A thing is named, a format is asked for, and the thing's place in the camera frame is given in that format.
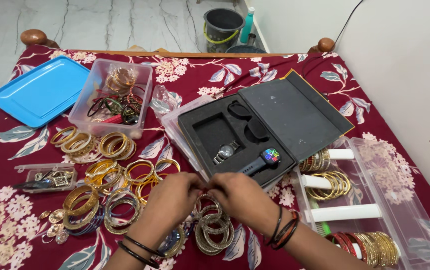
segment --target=clear plastic container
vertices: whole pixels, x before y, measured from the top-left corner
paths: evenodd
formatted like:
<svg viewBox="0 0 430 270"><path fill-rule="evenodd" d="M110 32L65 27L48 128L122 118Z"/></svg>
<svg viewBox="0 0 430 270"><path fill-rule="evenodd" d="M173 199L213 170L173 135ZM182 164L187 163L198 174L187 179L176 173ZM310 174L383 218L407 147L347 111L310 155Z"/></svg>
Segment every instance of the clear plastic container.
<svg viewBox="0 0 430 270"><path fill-rule="evenodd" d="M135 125L124 125L124 124L113 124L113 123L102 123L102 122L91 122L90 117L87 116L87 112L93 104L93 99L102 97L105 95L98 93L97 89L102 89L105 85L105 79L107 78L110 71L113 70L113 66L117 68L125 68L135 70L137 78L135 85L145 89L143 92L141 89L134 87L133 93L143 97L143 103L140 109L140 117L138 123ZM151 66L126 63L120 61L113 61L107 59L97 59L93 62L92 69L88 74L88 78L78 96L77 102L73 106L68 120L76 125L81 131L89 132L96 136L105 136L110 132L122 132L132 139L140 139L144 130L145 116L147 113L148 104L150 103L150 97L152 95L152 72Z"/></svg>
<svg viewBox="0 0 430 270"><path fill-rule="evenodd" d="M41 188L41 189L22 189L24 192L42 193L42 192L53 192L53 191L65 191L65 190L73 190L77 186L77 170L75 170L74 165L70 163L27 164L27 165L16 166L14 169L16 169L19 174L25 172L25 170L29 170L27 172L26 182L34 181L35 174L37 173L46 174L50 171L68 171L72 173L70 184L68 186L54 187L54 188Z"/></svg>
<svg viewBox="0 0 430 270"><path fill-rule="evenodd" d="M210 181L208 175L205 173L205 170L202 168L200 163L198 162L197 157L192 152L192 149L185 140L182 131L180 130L178 124L178 117L180 114L184 112L188 112L196 107L200 107L206 103L213 101L214 99L209 95L202 95L199 98L188 102L187 104L173 110L165 114L162 117L162 125L165 128L165 132L172 141L173 144L176 145L178 150L180 150L185 157L186 160L190 163L194 170L196 170L200 176L206 181Z"/></svg>
<svg viewBox="0 0 430 270"><path fill-rule="evenodd" d="M352 191L336 199L317 201L319 208L377 204L381 218L327 221L332 232L375 232L388 234L398 246L400 259L388 269L430 270L430 219L410 182L410 168L397 163L394 151L386 143L341 137L329 149L351 149L355 159L332 160L329 170L342 170L352 181ZM292 183L303 222L316 231L311 205L295 170Z"/></svg>

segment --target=silver wristwatch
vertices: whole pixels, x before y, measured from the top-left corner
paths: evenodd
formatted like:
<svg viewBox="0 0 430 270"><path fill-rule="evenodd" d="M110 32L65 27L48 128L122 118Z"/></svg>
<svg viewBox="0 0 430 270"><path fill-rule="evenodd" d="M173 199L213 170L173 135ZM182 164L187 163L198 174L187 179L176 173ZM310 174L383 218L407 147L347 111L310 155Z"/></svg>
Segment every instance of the silver wristwatch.
<svg viewBox="0 0 430 270"><path fill-rule="evenodd" d="M215 165L220 164L222 161L233 156L235 150L237 150L239 146L240 144L238 144L236 141L220 146L217 155L213 158L213 163Z"/></svg>

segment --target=marble floor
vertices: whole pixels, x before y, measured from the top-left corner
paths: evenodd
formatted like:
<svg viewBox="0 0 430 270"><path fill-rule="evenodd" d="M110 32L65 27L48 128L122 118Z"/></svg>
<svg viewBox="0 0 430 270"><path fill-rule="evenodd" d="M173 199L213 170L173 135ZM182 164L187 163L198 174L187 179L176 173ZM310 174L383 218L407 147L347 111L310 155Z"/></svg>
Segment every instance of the marble floor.
<svg viewBox="0 0 430 270"><path fill-rule="evenodd" d="M64 49L204 52L203 15L219 7L242 13L232 0L0 0L0 87L25 49L26 29Z"/></svg>

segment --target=wristwatch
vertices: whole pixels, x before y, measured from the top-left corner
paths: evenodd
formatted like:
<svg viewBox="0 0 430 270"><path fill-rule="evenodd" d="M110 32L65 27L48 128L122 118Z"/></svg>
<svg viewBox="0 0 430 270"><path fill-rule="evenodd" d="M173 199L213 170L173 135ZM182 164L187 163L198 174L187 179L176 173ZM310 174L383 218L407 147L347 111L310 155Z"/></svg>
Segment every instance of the wristwatch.
<svg viewBox="0 0 430 270"><path fill-rule="evenodd" d="M220 146L217 155L213 158L213 163L215 165L220 164L222 161L228 159L233 156L235 150L240 146L236 141L233 141L229 144L223 144Z"/></svg>
<svg viewBox="0 0 430 270"><path fill-rule="evenodd" d="M253 175L260 169L264 168L266 165L274 166L282 160L280 154L275 150L275 148L268 148L267 150L260 153L260 156L252 161L250 164L245 166L243 169L239 170L238 173L243 173L245 175Z"/></svg>

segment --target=hand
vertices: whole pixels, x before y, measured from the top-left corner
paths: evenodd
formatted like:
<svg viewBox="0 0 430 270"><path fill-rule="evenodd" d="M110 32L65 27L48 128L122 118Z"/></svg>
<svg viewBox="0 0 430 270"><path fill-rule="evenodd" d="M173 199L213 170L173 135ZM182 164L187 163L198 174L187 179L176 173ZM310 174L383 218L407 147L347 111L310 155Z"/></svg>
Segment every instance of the hand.
<svg viewBox="0 0 430 270"><path fill-rule="evenodd" d="M129 234L150 228L150 233L163 239L190 215L204 187L205 184L194 173L169 174L152 188L145 210Z"/></svg>
<svg viewBox="0 0 430 270"><path fill-rule="evenodd" d="M217 173L208 183L208 188L208 194L220 202L229 216L265 236L273 234L279 206L252 178L242 173ZM283 220L290 220L287 210L283 216Z"/></svg>

